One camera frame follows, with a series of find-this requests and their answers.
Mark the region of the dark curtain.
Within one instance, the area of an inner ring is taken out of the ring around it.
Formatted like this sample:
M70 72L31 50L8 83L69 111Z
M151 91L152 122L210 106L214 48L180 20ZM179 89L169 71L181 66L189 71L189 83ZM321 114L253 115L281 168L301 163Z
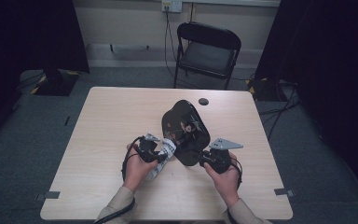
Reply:
M295 82L358 179L358 0L281 0L255 76Z
M90 70L74 0L0 0L0 125L38 69Z

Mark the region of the person's right hand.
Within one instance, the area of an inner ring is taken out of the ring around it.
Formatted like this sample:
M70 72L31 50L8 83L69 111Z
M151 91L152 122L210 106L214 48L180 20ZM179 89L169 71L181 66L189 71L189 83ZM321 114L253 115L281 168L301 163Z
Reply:
M227 207L232 206L238 201L238 180L240 173L231 165L227 171L218 174L209 164L204 167L206 173L213 180L214 186L222 197Z

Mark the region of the person's left hand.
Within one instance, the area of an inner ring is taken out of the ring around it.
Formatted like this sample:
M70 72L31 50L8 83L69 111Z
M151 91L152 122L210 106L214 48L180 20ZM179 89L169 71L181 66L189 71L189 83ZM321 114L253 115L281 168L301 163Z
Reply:
M126 174L123 186L132 193L142 185L148 174L157 167L158 162L145 162L138 155L135 147L127 145L129 155L127 156Z

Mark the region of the black stand base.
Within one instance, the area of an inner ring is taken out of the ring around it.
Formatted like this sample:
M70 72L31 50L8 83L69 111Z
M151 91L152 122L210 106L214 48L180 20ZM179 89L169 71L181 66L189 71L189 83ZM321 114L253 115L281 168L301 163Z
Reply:
M248 92L257 102L287 102L288 97L279 84L267 79L249 79L246 81Z
M69 96L79 73L59 69L44 69L43 76L31 90L34 95Z

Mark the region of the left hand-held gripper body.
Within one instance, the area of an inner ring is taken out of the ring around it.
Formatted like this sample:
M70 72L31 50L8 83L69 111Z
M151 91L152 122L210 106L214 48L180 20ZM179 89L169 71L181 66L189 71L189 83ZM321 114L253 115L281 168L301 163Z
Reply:
M156 147L159 139L152 133L147 133L137 137L134 142L139 142L139 145L135 148L136 153L145 162L158 161L158 152Z

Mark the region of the white checked cloth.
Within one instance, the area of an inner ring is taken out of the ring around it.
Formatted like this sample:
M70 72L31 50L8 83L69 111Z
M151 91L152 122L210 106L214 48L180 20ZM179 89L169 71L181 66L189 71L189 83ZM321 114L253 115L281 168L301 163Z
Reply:
M163 160L159 161L157 167L148 173L146 180L154 179L162 171L166 163L172 158L175 150L176 145L174 142L168 138L164 138L162 141L161 150L158 153L159 156L163 157Z

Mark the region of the grey tape strip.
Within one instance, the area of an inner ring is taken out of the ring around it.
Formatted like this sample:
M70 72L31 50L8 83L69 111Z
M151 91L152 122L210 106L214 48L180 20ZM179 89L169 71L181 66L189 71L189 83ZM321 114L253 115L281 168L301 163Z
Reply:
M58 199L60 196L59 191L47 191L36 195L35 199L39 202L43 202L46 199Z
M275 195L277 196L286 195L287 197L294 197L296 195L292 189L285 189L285 188L275 189L274 192Z

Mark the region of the white wall socket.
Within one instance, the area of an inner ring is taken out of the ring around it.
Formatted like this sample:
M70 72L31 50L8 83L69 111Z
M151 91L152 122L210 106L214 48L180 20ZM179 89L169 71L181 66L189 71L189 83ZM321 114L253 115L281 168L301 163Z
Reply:
M176 0L161 0L161 10L163 12L181 13L183 3Z

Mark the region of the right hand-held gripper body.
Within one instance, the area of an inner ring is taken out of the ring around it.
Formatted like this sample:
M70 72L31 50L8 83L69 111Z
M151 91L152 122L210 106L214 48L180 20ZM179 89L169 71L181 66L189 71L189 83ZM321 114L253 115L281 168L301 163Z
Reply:
M231 165L231 157L229 156L230 149L243 148L242 144L229 141L224 138L217 138L210 145L209 148L212 157L210 159L204 158L210 161L209 164L218 174L222 174L228 170Z

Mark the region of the black folding chair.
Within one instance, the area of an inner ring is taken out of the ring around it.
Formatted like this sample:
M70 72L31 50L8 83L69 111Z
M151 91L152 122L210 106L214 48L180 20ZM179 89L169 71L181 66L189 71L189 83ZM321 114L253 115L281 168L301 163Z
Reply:
M177 28L178 51L173 86L178 71L225 80L226 90L231 80L240 50L241 40L232 31L200 22L181 23Z

